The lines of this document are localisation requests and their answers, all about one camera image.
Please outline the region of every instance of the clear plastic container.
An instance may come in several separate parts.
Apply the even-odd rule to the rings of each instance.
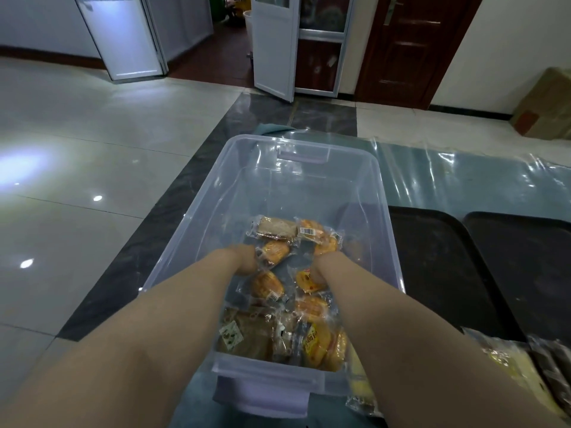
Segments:
[[[214,249],[243,243],[256,215],[291,220],[303,216],[345,231],[346,255],[404,292],[376,159],[347,147],[255,135],[226,143],[143,291]],[[226,302],[246,308],[247,300],[235,291],[238,282],[231,281]],[[262,416],[303,417],[309,393],[350,393],[343,372],[220,353],[214,353],[212,370],[224,377],[226,391],[239,391],[239,396],[218,399]]]

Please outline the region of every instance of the person's left hand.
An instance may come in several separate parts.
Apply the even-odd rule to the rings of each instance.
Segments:
[[[246,276],[256,272],[258,263],[256,262],[256,251],[252,245],[231,245],[226,249],[238,254],[240,267],[236,271],[237,275]]]

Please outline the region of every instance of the person's right arm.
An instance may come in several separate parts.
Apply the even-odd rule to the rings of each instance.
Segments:
[[[452,325],[344,254],[319,256],[311,276],[335,295],[391,428],[567,426]]]

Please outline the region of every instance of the brown wooden door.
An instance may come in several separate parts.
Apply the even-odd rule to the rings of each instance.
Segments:
[[[379,0],[355,97],[426,108],[481,0]]]

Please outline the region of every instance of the barcode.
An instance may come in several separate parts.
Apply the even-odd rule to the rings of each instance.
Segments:
[[[268,295],[267,298],[268,298],[269,301],[277,302],[277,299],[279,299],[280,296],[279,296],[277,293],[269,292],[269,295]]]
[[[313,228],[300,228],[299,232],[301,234],[307,234],[309,236],[314,236],[315,235],[315,230]]]

